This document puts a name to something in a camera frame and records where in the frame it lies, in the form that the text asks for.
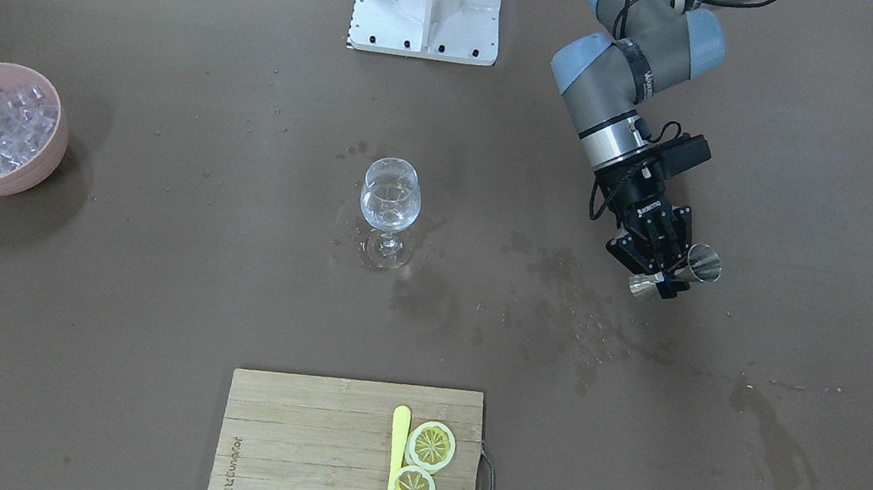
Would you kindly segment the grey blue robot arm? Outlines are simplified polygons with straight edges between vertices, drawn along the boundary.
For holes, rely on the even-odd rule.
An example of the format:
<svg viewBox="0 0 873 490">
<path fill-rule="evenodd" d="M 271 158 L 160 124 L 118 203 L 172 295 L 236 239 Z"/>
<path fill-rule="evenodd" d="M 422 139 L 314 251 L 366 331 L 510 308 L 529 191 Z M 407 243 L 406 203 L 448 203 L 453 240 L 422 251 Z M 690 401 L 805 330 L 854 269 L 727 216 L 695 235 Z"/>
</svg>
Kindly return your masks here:
<svg viewBox="0 0 873 490">
<path fill-rule="evenodd" d="M 778 1 L 587 0 L 601 33 L 552 57 L 557 94 L 593 173 L 588 217 L 612 215 L 605 249 L 628 269 L 636 298 L 671 300 L 722 274 L 719 254 L 694 239 L 692 208 L 666 192 L 669 180 L 709 161 L 711 148 L 676 121 L 652 131 L 640 106 L 723 62 L 720 9 Z"/>
</svg>

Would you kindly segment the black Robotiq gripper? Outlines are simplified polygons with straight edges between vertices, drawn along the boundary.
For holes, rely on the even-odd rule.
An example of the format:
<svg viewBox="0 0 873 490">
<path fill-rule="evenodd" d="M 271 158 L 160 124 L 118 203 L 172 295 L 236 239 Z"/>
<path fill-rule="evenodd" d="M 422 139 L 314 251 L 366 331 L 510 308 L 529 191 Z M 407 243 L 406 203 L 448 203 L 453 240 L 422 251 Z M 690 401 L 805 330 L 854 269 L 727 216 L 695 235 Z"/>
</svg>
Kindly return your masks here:
<svg viewBox="0 0 873 490">
<path fill-rule="evenodd" d="M 691 248 L 691 216 L 682 206 L 673 208 L 666 185 L 643 162 L 616 162 L 596 170 L 590 220 L 611 212 L 616 227 L 629 232 L 618 232 L 605 249 L 629 270 L 633 297 L 671 300 L 691 289 L 689 281 L 676 275 Z"/>
</svg>

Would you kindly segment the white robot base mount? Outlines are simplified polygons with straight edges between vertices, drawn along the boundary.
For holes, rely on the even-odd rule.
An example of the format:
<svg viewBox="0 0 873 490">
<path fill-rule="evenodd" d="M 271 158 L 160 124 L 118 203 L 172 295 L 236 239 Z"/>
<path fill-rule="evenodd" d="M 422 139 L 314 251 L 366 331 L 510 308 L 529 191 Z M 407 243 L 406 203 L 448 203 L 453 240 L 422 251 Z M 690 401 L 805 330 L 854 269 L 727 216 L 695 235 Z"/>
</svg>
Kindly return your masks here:
<svg viewBox="0 0 873 490">
<path fill-rule="evenodd" d="M 502 0 L 354 0 L 345 44 L 444 63 L 493 66 Z"/>
</svg>

